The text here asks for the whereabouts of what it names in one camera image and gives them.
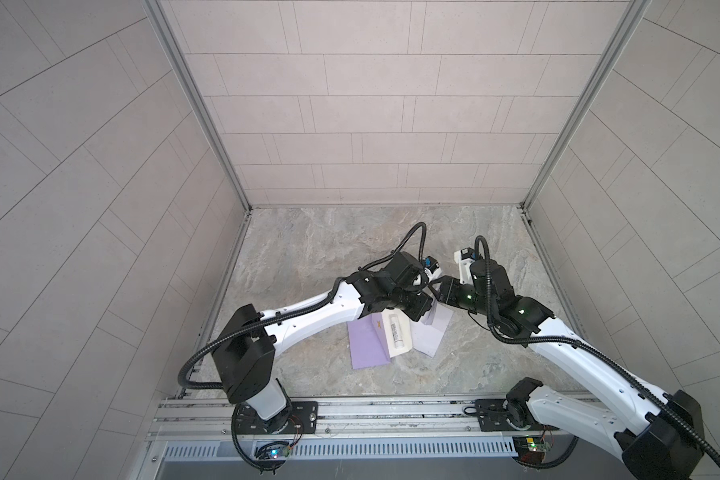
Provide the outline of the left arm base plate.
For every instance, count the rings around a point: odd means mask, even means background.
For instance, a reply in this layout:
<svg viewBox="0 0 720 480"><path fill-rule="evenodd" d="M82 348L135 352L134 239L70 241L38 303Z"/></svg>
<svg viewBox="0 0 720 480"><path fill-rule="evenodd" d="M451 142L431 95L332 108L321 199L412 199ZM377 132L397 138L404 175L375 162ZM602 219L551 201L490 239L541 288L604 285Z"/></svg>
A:
<svg viewBox="0 0 720 480"><path fill-rule="evenodd" d="M314 434L319 404L316 401L292 401L269 420L262 420L256 411L243 403L232 416L232 426L240 435Z"/></svg>

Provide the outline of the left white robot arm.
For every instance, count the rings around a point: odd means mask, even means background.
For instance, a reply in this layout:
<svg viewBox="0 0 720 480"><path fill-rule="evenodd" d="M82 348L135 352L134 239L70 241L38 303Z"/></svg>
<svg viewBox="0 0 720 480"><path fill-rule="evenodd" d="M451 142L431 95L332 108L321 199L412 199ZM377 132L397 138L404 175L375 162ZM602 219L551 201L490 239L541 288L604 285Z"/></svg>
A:
<svg viewBox="0 0 720 480"><path fill-rule="evenodd" d="M439 263L400 251L378 271L357 270L339 277L330 291L277 310L239 308L219 336L211 358L220 389L232 404L244 403L266 423L283 423L292 406L284 388L272 377L277 355L323 330L371 314L397 309L421 320L434 300L425 289L442 275Z"/></svg>

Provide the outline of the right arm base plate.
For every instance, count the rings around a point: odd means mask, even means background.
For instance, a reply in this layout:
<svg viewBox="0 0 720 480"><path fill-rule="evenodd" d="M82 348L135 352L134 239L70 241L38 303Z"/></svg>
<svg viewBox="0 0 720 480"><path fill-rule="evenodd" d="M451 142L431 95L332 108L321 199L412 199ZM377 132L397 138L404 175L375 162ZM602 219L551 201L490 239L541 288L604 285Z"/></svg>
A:
<svg viewBox="0 0 720 480"><path fill-rule="evenodd" d="M529 414L523 420L516 420L507 408L505 399L477 399L472 407L481 432L511 432L514 435L526 435L528 432L541 433L546 429Z"/></svg>

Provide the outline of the cream envelope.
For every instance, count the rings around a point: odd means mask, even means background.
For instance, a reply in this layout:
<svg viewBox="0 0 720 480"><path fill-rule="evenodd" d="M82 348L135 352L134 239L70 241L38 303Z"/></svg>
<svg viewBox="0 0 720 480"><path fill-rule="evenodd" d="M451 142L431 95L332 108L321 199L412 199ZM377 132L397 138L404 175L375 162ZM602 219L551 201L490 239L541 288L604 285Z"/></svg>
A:
<svg viewBox="0 0 720 480"><path fill-rule="evenodd" d="M413 349L411 321L399 309L387 309L377 321L379 339L389 358L394 358Z"/></svg>

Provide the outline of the purple envelope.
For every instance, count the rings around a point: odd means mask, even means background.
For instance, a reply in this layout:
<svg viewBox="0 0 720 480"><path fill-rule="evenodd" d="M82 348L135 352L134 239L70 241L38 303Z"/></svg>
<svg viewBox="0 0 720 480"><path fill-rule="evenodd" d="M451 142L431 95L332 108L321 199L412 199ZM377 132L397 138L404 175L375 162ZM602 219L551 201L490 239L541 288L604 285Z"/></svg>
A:
<svg viewBox="0 0 720 480"><path fill-rule="evenodd" d="M351 364L361 370L390 363L381 313L373 313L347 324Z"/></svg>

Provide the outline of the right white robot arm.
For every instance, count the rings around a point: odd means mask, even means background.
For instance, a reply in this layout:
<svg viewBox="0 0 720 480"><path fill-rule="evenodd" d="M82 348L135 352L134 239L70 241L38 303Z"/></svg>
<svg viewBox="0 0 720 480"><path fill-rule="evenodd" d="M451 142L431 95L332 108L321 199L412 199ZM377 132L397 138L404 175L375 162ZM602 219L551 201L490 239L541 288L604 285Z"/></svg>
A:
<svg viewBox="0 0 720 480"><path fill-rule="evenodd" d="M506 395L510 424L561 428L619 458L637 479L688 479L705 453L700 404L625 370L580 338L545 305L516 294L506 271L476 246L458 250L458 277L439 280L437 299L486 318L486 328L553 362L597 399L592 405L526 377Z"/></svg>

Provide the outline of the white glue stick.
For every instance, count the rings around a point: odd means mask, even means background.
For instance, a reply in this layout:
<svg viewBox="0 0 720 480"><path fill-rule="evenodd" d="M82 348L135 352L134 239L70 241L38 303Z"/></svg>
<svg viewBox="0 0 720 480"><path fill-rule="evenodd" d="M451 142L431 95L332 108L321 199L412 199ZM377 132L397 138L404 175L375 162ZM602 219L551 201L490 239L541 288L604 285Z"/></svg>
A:
<svg viewBox="0 0 720 480"><path fill-rule="evenodd" d="M397 314L389 317L390 333L396 351L401 351L405 346L405 337L402 330L402 323Z"/></svg>

